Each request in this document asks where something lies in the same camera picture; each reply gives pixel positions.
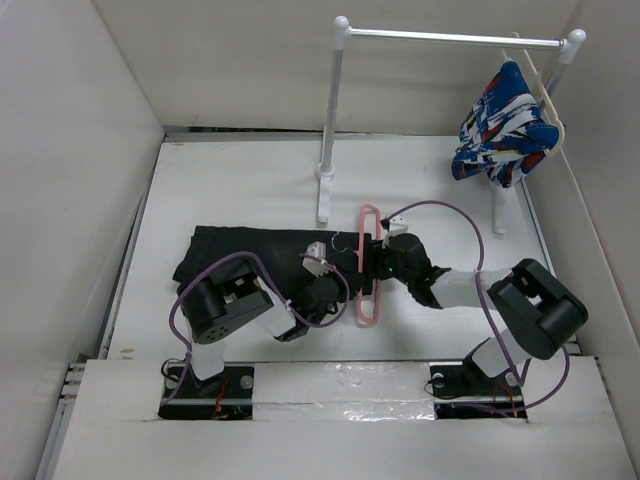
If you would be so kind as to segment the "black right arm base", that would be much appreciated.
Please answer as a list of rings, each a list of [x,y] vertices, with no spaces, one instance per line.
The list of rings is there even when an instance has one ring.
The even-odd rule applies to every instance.
[[[434,363],[429,369],[424,391],[433,398],[437,420],[527,418],[521,389],[504,377],[476,376],[461,363]]]

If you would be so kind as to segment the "black trousers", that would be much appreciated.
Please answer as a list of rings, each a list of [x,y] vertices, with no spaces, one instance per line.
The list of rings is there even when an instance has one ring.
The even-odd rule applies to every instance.
[[[359,234],[329,230],[271,230],[249,227],[197,226],[173,280],[190,282],[217,260],[240,251],[252,252],[263,262],[287,299],[313,279],[302,266],[301,254],[314,242],[325,244],[326,260],[335,265],[349,283],[352,296],[373,291],[373,281],[358,272]]]

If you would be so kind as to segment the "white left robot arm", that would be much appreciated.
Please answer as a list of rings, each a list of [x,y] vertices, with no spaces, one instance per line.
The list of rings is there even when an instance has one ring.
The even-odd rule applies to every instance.
[[[240,251],[210,264],[184,259],[173,280],[171,313],[184,316],[191,336],[188,384],[205,397],[222,387],[228,336],[256,320],[277,341],[295,340],[335,323],[356,292],[347,275],[309,253],[261,258]]]

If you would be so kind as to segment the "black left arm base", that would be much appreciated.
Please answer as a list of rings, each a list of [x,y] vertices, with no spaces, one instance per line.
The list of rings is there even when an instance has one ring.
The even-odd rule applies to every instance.
[[[221,374],[207,380],[187,373],[178,385],[182,370],[180,363],[168,367],[158,410],[160,418],[182,421],[253,418],[253,366],[227,366]]]

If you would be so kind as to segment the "pink plastic hanger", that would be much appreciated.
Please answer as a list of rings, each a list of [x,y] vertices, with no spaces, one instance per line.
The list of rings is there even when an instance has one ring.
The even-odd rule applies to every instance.
[[[374,233],[369,240],[366,239],[367,218],[374,219]],[[363,327],[374,327],[379,321],[380,310],[380,281],[374,277],[373,247],[374,242],[382,239],[381,212],[372,204],[362,204],[359,213],[359,236],[358,236],[358,272],[366,277],[360,290],[356,295],[356,311],[359,324]],[[373,309],[367,314],[364,309],[365,297],[373,296]]]

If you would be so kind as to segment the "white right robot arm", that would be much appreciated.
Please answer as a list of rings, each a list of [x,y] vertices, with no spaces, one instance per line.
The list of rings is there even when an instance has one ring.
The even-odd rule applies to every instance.
[[[588,320],[588,310],[541,263],[526,258],[509,269],[465,272],[438,267],[419,238],[403,233],[364,248],[365,275],[395,279],[419,305],[496,312],[505,328],[465,357],[462,381],[473,393],[530,359],[549,360]]]

